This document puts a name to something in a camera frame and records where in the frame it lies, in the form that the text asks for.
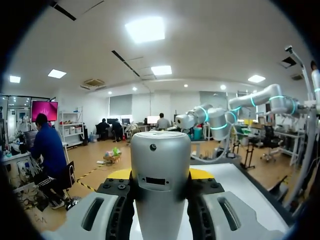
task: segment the blue bin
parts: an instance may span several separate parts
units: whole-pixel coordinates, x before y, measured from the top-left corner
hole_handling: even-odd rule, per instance
[[[200,140],[202,138],[202,127],[193,128],[193,140]]]

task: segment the man in blue jacket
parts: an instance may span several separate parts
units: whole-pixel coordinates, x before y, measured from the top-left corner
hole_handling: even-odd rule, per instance
[[[58,209],[65,205],[62,200],[67,198],[57,181],[67,166],[64,149],[59,134],[48,125],[46,115],[39,113],[35,119],[35,124],[39,132],[35,136],[30,152],[34,159],[38,159],[42,155],[43,170],[34,177],[34,183],[48,198],[51,208]]]

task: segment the blue jacket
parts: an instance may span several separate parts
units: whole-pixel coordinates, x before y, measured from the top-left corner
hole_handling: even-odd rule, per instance
[[[33,147],[30,149],[34,159],[43,156],[43,168],[46,173],[56,178],[67,166],[64,148],[57,131],[47,123],[43,124],[36,134]]]

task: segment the cyan led ring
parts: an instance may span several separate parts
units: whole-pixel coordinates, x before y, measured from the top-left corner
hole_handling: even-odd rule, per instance
[[[220,129],[224,129],[228,124],[226,123],[223,126],[218,126],[218,127],[210,127],[212,130],[220,130]]]
[[[207,122],[209,120],[209,116],[208,116],[208,113],[207,111],[202,107],[202,106],[197,106],[196,109],[202,109],[204,111],[204,114],[205,114],[205,122]]]
[[[254,100],[252,99],[252,97],[251,97],[251,103],[252,103],[252,106],[256,107],[256,105],[255,105]]]
[[[238,106],[235,109],[231,109],[231,111],[238,111],[240,108],[241,108],[241,106]]]
[[[232,115],[233,115],[233,118],[234,118],[234,122],[237,121],[237,117],[236,117],[236,115],[235,115],[233,112],[227,111],[227,114],[232,114]]]
[[[292,109],[292,112],[291,112],[291,115],[295,113],[296,111],[296,103],[295,101],[291,98],[291,101],[292,101],[292,104],[293,104],[293,109]]]
[[[269,101],[271,101],[272,99],[277,99],[277,98],[284,98],[284,96],[282,96],[282,95],[272,96],[269,98]]]

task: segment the ceiling light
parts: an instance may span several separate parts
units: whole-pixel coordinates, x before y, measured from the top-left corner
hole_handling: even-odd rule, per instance
[[[265,80],[266,78],[263,77],[263,76],[259,76],[259,75],[254,75],[252,77],[250,77],[248,79],[249,82],[253,82],[253,83],[260,83],[262,82],[263,80]]]
[[[136,44],[165,39],[165,25],[162,17],[147,17],[125,25]]]
[[[10,79],[10,83],[19,84],[21,77],[19,77],[19,76],[10,76],[9,79]]]
[[[151,70],[152,70],[154,75],[172,74],[171,66],[152,66]]]
[[[48,74],[48,76],[52,78],[60,79],[66,74],[67,74],[66,72],[52,69],[51,72]]]

